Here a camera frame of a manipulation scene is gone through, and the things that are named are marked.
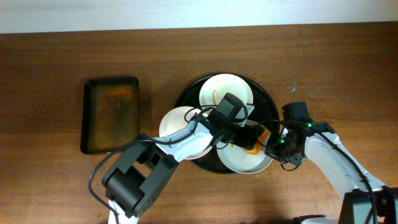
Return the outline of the orange green sponge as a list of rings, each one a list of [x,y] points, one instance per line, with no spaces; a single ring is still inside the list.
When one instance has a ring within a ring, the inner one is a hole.
[[[258,155],[261,148],[266,146],[271,133],[268,129],[263,129],[262,127],[256,128],[254,133],[255,135],[251,136],[251,142],[244,148],[244,151],[251,155]]]

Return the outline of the grey-white plate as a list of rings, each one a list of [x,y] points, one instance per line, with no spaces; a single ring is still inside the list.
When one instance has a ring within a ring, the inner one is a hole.
[[[265,154],[265,147],[261,148],[258,155],[248,154],[243,147],[231,143],[216,151],[221,162],[227,168],[240,174],[255,174],[264,170],[272,162],[272,158]]]

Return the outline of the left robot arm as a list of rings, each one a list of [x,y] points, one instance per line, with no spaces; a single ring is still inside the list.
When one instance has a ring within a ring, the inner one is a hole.
[[[164,137],[138,135],[120,148],[121,155],[102,178],[110,223],[137,223],[157,200],[180,162],[219,142],[252,146],[244,137],[255,106],[231,93],[216,106],[195,113],[187,126]]]

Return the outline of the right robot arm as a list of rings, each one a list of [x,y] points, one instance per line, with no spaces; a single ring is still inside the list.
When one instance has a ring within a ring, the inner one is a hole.
[[[397,224],[397,188],[368,172],[328,123],[310,118],[305,102],[284,105],[282,115],[282,120],[262,121],[283,127],[277,140],[266,147],[266,154],[295,167],[304,159],[312,161],[342,201],[337,223],[377,223],[381,218],[383,223]]]

